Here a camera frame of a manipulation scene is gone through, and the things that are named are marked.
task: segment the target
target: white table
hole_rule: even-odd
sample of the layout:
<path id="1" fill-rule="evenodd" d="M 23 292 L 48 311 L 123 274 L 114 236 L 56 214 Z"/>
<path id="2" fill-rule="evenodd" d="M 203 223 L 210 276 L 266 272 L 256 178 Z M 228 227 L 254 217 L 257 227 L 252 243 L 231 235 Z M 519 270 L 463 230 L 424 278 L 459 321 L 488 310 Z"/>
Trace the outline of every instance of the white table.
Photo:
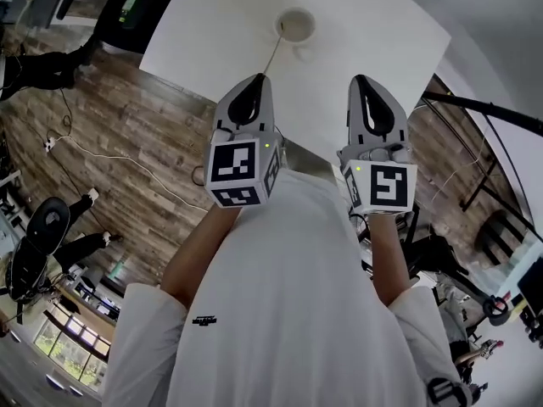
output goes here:
<path id="1" fill-rule="evenodd" d="M 445 52 L 450 36 L 411 0 L 171 0 L 141 69 L 218 102 L 264 69 L 274 22 L 292 7 L 313 14 L 316 33 L 277 50 L 268 71 L 276 124 L 337 164 L 351 78 L 379 81 L 409 115 Z"/>

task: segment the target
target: window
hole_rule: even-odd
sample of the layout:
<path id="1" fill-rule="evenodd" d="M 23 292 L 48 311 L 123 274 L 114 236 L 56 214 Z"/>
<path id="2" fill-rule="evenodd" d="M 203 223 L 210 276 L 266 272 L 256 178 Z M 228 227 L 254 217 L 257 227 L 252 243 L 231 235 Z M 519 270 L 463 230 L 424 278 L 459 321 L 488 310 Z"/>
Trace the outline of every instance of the window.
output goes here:
<path id="1" fill-rule="evenodd" d="M 61 333 L 49 357 L 68 374 L 79 380 L 90 355 L 64 333 Z"/>
<path id="2" fill-rule="evenodd" d="M 98 391 L 107 370 L 110 343 L 55 305 L 34 344 L 75 379 Z"/>
<path id="3" fill-rule="evenodd" d="M 41 351 L 43 351 L 43 353 L 49 355 L 49 353 L 51 353 L 51 349 L 53 349 L 54 343 L 56 343 L 57 339 L 59 338 L 59 334 L 59 328 L 57 328 L 51 321 L 45 321 L 42 329 L 37 334 L 34 344 Z"/>

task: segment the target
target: leg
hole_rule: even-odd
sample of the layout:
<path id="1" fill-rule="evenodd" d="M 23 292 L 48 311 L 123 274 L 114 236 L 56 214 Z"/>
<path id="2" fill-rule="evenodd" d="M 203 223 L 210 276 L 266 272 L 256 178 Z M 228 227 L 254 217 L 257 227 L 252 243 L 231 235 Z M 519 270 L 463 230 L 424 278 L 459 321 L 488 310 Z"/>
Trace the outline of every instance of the leg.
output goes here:
<path id="1" fill-rule="evenodd" d="M 73 77 L 69 75 L 56 75 L 51 73 L 35 73 L 26 74 L 23 79 L 23 86 L 36 87 L 37 89 L 45 89 L 55 91 L 62 87 L 73 86 Z"/>
<path id="2" fill-rule="evenodd" d="M 72 225 L 76 223 L 77 219 L 79 219 L 85 211 L 94 205 L 94 201 L 96 199 L 98 199 L 98 192 L 96 189 L 91 188 L 88 194 L 81 196 L 80 201 L 70 206 L 70 223 L 68 225 L 68 229 L 70 229 Z"/>
<path id="3" fill-rule="evenodd" d="M 22 66 L 15 57 L 6 58 L 6 70 L 3 77 L 2 100 L 12 97 L 23 85 L 20 84 L 22 75 Z"/>
<path id="4" fill-rule="evenodd" d="M 57 250 L 53 256 L 62 267 L 62 271 L 67 273 L 70 267 L 92 255 L 100 248 L 106 248 L 109 241 L 104 239 L 103 234 L 92 234 L 65 244 Z"/>
<path id="5" fill-rule="evenodd" d="M 70 206 L 70 223 L 68 225 L 68 229 L 70 229 L 74 223 L 76 223 L 77 219 L 81 217 L 81 215 L 90 209 L 92 207 L 92 198 L 88 194 L 84 194 L 81 197 L 81 200 L 74 203 Z"/>
<path id="6" fill-rule="evenodd" d="M 54 74 L 74 68 L 73 58 L 69 54 L 59 52 L 44 53 L 39 56 L 20 56 L 19 61 L 23 68 L 28 68 L 32 72 Z"/>

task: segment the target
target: white shirt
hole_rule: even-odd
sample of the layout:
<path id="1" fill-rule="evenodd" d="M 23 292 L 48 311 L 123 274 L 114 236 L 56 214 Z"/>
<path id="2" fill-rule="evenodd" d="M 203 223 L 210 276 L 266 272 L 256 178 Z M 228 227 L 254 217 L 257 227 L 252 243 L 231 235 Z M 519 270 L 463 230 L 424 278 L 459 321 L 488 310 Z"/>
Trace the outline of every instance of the white shirt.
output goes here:
<path id="1" fill-rule="evenodd" d="M 337 188 L 292 171 L 243 210 L 185 313 L 157 288 L 127 288 L 104 406 L 411 407 L 432 405 L 435 377 L 460 381 L 430 290 L 387 309 Z"/>

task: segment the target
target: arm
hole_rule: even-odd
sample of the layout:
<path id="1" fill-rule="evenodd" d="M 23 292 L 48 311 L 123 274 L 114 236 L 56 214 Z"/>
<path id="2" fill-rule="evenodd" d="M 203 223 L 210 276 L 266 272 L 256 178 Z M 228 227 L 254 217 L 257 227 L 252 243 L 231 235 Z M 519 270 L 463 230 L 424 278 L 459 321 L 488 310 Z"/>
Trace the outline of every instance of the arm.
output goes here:
<path id="1" fill-rule="evenodd" d="M 373 286 L 385 306 L 410 288 L 406 259 L 400 246 L 393 215 L 370 215 Z"/>
<path id="2" fill-rule="evenodd" d="M 164 270 L 160 288 L 190 308 L 204 274 L 238 218 L 239 208 L 213 205 Z"/>
<path id="3" fill-rule="evenodd" d="M 481 356 L 481 353 L 484 352 L 484 348 L 480 348 L 478 350 L 475 350 L 475 351 L 472 351 L 471 353 L 465 353 L 463 355 L 461 355 L 458 359 L 455 360 L 455 366 L 459 366 L 460 364 L 466 362 L 466 361 L 469 361 L 471 359 L 471 361 L 475 361 L 475 359 L 477 359 L 478 357 Z"/>

